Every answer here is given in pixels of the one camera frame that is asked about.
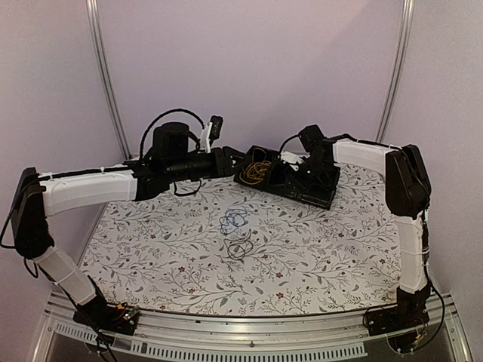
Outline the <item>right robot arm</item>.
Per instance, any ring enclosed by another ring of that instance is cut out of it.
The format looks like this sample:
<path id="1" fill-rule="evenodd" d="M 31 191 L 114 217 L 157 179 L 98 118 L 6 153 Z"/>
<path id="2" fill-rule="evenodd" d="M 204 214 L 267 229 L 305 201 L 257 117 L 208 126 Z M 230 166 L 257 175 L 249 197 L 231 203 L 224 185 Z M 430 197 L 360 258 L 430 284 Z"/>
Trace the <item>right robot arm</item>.
<path id="1" fill-rule="evenodd" d="M 407 328 L 421 319 L 432 288 L 426 223 L 431 185 L 420 150 L 412 144 L 388 146 L 347 133 L 326 137 L 316 124 L 303 128 L 295 137 L 307 157 L 280 148 L 278 159 L 295 172 L 292 178 L 299 189 L 308 188 L 319 173 L 338 164 L 363 167 L 383 178 L 386 206 L 398 227 L 401 256 L 396 307 L 386 314 L 395 328 Z"/>

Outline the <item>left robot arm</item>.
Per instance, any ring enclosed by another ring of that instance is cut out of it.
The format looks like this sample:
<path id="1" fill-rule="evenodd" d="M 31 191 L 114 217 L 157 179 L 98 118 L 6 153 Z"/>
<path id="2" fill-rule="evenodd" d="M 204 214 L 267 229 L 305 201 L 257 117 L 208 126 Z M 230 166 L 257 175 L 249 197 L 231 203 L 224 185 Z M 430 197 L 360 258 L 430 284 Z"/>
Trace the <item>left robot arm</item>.
<path id="1" fill-rule="evenodd" d="M 95 327 L 106 327 L 114 308 L 96 284 L 55 246 L 48 217 L 113 201 L 151 200 L 181 181 L 232 176 L 248 162 L 244 152 L 213 145 L 220 137 L 222 117 L 212 116 L 201 124 L 201 134 L 195 135 L 182 122 L 159 124 L 175 113 L 176 109 L 163 112 L 149 124 L 137 160 L 65 173 L 38 173 L 29 167 L 17 184 L 3 225 L 12 231 L 11 249 L 24 260 L 33 261 L 35 270 L 61 287 Z"/>

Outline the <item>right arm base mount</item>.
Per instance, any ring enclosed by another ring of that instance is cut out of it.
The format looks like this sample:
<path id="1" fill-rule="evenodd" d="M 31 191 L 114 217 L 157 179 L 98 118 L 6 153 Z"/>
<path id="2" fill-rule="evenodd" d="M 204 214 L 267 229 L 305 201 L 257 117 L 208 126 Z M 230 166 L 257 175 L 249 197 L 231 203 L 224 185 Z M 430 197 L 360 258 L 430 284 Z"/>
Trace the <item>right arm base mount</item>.
<path id="1" fill-rule="evenodd" d="M 403 304 L 370 307 L 362 317 L 362 325 L 369 335 L 386 335 L 389 347 L 397 354 L 413 354 L 423 348 L 428 323 L 425 302 L 411 307 Z"/>

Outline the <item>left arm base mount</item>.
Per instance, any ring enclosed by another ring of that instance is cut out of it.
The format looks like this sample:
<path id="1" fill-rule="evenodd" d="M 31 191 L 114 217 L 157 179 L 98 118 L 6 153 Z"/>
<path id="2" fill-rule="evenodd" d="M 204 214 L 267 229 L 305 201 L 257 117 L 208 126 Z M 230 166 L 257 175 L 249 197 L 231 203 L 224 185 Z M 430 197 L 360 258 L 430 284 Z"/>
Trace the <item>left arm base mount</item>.
<path id="1" fill-rule="evenodd" d="M 113 305 L 107 302 L 90 301 L 77 305 L 73 320 L 89 326 L 92 330 L 105 330 L 132 336 L 139 320 L 139 308 L 126 303 Z"/>

